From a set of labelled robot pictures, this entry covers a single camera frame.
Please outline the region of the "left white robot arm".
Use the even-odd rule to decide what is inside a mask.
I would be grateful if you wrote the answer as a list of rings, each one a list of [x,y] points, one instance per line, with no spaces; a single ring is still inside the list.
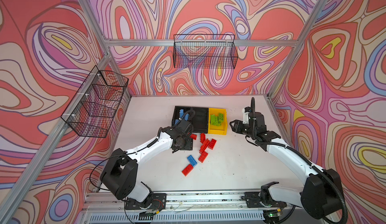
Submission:
[[[181,119],[173,126],[159,128],[155,137],[135,148],[126,151],[116,149],[100,174],[101,183],[118,200],[148,201],[152,191],[137,180],[139,167],[164,151],[171,149],[176,152],[184,148],[193,130],[189,121]]]

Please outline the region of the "red arch lego piece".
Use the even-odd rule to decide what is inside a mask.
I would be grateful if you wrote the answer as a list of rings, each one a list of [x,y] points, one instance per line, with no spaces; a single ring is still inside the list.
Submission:
[[[200,150],[199,150],[199,153],[202,154],[206,148],[208,147],[210,143],[210,140],[209,139],[206,139],[203,143],[202,143],[202,146],[200,147]]]

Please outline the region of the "blue lego brick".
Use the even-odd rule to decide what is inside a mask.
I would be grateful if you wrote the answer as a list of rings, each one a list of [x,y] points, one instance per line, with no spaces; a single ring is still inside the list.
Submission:
[[[197,161],[195,160],[195,158],[192,156],[192,155],[189,155],[188,157],[187,157],[187,160],[189,161],[189,163],[193,166],[193,167],[195,167],[198,163],[197,163]]]
[[[184,119],[185,118],[185,112],[183,109],[180,109],[179,111],[179,119]]]

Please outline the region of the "red lego brick front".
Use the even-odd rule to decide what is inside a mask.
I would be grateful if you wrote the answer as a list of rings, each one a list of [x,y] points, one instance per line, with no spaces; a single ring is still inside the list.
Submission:
[[[192,164],[189,164],[187,167],[185,167],[182,171],[182,174],[184,176],[187,176],[192,170],[194,169]]]

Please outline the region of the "green lego brick front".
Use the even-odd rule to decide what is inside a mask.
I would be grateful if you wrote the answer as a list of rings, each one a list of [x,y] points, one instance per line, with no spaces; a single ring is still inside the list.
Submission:
[[[218,123],[222,124],[223,122],[224,122],[224,114],[223,113],[219,113],[218,114]]]

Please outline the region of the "red lego brick small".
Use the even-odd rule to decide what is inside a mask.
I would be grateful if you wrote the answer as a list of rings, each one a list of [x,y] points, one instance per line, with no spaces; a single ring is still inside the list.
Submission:
[[[206,135],[204,133],[200,134],[200,142],[203,144],[206,140]]]

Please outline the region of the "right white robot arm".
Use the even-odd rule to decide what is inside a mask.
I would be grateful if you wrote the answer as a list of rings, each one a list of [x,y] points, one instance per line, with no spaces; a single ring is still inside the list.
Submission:
[[[313,163],[287,144],[275,131],[268,130],[263,114],[255,110],[254,103],[243,109],[242,120],[231,121],[230,126],[234,133],[244,135],[248,143],[279,159],[303,185],[299,188],[285,187],[272,181],[261,186],[254,201],[264,207],[285,202],[293,208],[304,209],[312,218],[328,224],[333,223],[328,218],[330,214],[342,211],[338,223],[347,223],[348,208],[340,175],[335,170],[324,169]]]

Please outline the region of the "green lego brick large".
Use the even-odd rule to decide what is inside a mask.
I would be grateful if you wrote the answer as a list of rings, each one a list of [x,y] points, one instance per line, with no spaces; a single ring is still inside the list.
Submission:
[[[221,124],[219,123],[218,116],[216,116],[215,114],[211,114],[211,116],[210,116],[210,124],[214,125],[214,126],[220,126]]]

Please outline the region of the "red lego brick top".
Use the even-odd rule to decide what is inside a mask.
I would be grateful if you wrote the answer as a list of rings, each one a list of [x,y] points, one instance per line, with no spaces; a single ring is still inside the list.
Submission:
[[[208,148],[211,149],[211,150],[214,149],[216,142],[217,141],[215,139],[211,139],[211,141],[210,141],[210,143],[208,145]]]

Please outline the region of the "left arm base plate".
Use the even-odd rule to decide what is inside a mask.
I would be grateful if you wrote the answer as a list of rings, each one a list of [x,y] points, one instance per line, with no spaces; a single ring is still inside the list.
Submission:
[[[161,211],[165,209],[167,201],[166,193],[152,193],[143,202],[138,202],[132,198],[125,201],[125,210],[152,210]]]

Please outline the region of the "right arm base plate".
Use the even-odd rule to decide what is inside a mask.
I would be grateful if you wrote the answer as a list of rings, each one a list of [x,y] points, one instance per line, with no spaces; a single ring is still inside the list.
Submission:
[[[274,201],[266,191],[245,192],[241,199],[246,202],[248,208],[286,208],[287,204]]]

